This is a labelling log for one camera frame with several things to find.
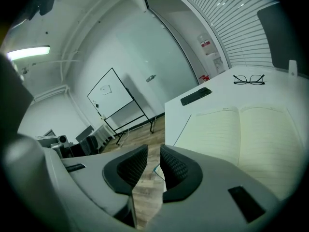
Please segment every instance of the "black mesh backrest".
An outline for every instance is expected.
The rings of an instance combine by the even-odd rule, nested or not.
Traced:
[[[148,145],[142,145],[111,160],[103,169],[106,183],[116,193],[132,195],[147,165]]]
[[[83,152],[86,156],[96,153],[98,142],[95,136],[88,136],[80,142]]]
[[[166,189],[169,190],[188,176],[188,167],[165,149],[161,149],[160,156],[160,166],[164,173]]]
[[[203,172],[199,164],[166,145],[160,149],[160,166],[167,189],[163,193],[163,203],[186,199],[202,182]]]
[[[147,165],[147,150],[140,150],[117,166],[117,173],[130,186],[135,187]]]

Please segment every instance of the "whiteboard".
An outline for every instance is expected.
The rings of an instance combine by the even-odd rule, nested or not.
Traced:
[[[113,68],[94,86],[88,98],[101,116],[105,117],[133,101]]]

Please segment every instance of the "ceiling light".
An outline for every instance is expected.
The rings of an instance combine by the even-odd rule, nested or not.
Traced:
[[[49,46],[40,46],[40,47],[26,48],[9,52],[6,54],[6,56],[13,61],[19,58],[48,54],[49,50],[50,50]]]

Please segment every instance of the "white desk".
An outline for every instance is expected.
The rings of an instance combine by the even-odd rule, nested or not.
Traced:
[[[235,85],[233,75],[265,75],[265,85]],[[209,88],[212,93],[189,105],[182,106],[180,99],[199,90]],[[233,67],[221,75],[193,88],[165,103],[165,143],[174,145],[189,116],[210,108],[257,103],[270,103],[286,107],[295,123],[305,149],[309,148],[309,80],[289,77],[288,73],[271,68]]]

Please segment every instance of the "red label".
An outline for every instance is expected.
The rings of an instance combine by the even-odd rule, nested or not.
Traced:
[[[207,46],[208,44],[210,44],[210,41],[206,41],[205,43],[202,44],[202,47]]]
[[[208,81],[209,80],[209,75],[207,75],[207,76],[202,75],[199,79],[203,79],[204,81]]]

